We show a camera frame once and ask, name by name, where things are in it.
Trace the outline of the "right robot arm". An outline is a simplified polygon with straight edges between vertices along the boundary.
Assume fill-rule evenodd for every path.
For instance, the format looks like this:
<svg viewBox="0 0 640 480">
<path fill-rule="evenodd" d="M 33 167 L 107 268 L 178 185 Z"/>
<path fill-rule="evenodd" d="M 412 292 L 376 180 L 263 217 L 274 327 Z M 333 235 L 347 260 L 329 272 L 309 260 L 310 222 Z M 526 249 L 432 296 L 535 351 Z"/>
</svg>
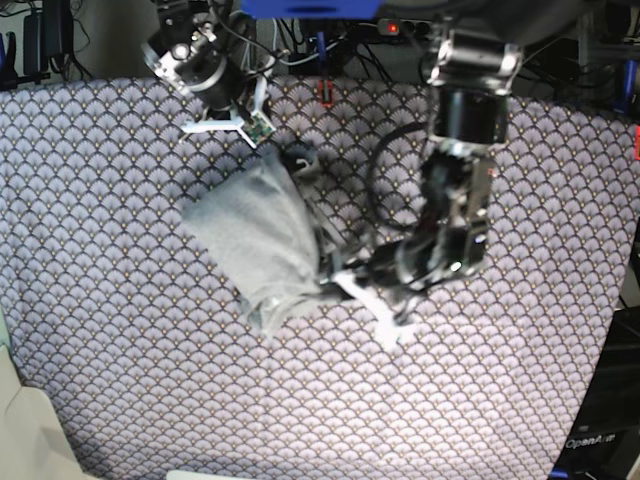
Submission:
<svg viewBox="0 0 640 480">
<path fill-rule="evenodd" d="M 149 69 L 214 112 L 243 108 L 281 54 L 257 41 L 257 21 L 231 1 L 156 1 L 159 29 L 142 46 Z"/>
</svg>

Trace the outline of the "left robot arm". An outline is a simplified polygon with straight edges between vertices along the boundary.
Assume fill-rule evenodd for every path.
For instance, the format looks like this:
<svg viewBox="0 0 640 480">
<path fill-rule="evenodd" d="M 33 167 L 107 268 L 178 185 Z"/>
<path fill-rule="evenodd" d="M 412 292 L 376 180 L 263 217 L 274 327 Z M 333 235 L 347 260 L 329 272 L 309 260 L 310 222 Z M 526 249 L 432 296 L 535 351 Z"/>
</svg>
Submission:
<svg viewBox="0 0 640 480">
<path fill-rule="evenodd" d="M 429 15 L 433 38 L 419 71 L 437 110 L 423 122 L 384 137 L 370 157 L 367 175 L 393 141 L 425 130 L 433 150 L 421 168 L 425 204 L 406 237 L 375 249 L 332 280 L 359 300 L 380 326 L 404 324 L 403 316 L 372 286 L 415 295 L 475 274 L 488 242 L 487 209 L 493 162 L 490 152 L 507 133 L 507 103 L 527 59 L 528 46 L 560 34 L 591 7 L 589 1 L 409 1 L 388 11 L 400 18 Z"/>
</svg>

